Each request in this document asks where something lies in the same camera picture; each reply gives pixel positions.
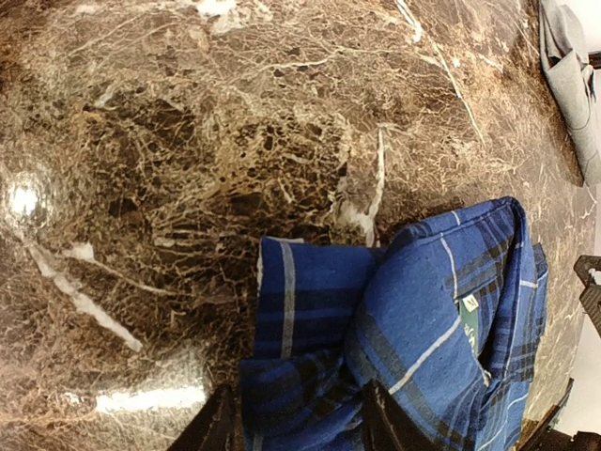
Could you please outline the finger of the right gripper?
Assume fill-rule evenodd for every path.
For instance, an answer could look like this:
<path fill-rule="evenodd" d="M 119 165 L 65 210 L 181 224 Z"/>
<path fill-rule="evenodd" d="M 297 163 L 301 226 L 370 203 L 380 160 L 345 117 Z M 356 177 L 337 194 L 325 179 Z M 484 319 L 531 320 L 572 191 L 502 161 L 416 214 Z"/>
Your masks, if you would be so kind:
<path fill-rule="evenodd" d="M 580 256 L 574 271 L 584 289 L 579 296 L 580 303 L 598 334 L 601 334 L 601 309 L 600 309 L 600 257 Z"/>

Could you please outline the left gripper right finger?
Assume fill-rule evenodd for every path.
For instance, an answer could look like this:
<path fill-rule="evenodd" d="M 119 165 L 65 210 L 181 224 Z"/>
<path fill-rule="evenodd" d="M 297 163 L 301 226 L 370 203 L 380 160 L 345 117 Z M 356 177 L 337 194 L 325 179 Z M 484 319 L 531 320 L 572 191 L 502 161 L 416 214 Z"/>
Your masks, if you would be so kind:
<path fill-rule="evenodd" d="M 393 398 L 376 380 L 362 389 L 362 439 L 366 450 L 401 451 L 404 446 L 394 431 Z"/>

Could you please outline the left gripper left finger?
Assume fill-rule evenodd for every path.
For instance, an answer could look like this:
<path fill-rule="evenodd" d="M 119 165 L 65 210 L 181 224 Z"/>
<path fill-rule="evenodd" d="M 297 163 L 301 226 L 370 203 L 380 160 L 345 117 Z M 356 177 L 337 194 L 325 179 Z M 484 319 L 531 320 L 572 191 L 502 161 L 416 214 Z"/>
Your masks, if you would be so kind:
<path fill-rule="evenodd" d="M 242 450 L 237 406 L 232 387 L 228 384 L 219 385 L 167 450 Z"/>

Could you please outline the blue plaid long sleeve shirt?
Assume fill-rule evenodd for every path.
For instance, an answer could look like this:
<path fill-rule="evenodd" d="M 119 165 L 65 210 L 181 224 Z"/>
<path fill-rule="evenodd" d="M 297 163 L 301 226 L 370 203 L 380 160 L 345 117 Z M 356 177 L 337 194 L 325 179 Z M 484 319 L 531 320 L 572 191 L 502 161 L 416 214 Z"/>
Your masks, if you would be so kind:
<path fill-rule="evenodd" d="M 259 246 L 249 450 L 363 450 L 379 382 L 439 450 L 509 450 L 545 330 L 548 266 L 513 197 L 404 226 L 384 248 Z"/>

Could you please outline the grey polo shirt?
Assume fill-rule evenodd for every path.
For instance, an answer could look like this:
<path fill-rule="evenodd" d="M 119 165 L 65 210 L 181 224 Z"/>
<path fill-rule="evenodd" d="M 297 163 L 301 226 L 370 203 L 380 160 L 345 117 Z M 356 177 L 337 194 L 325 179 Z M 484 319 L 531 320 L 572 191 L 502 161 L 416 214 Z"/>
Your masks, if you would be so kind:
<path fill-rule="evenodd" d="M 539 3 L 542 72 L 575 145 L 584 182 L 600 183 L 600 122 L 594 69 L 574 12 L 555 1 Z"/>

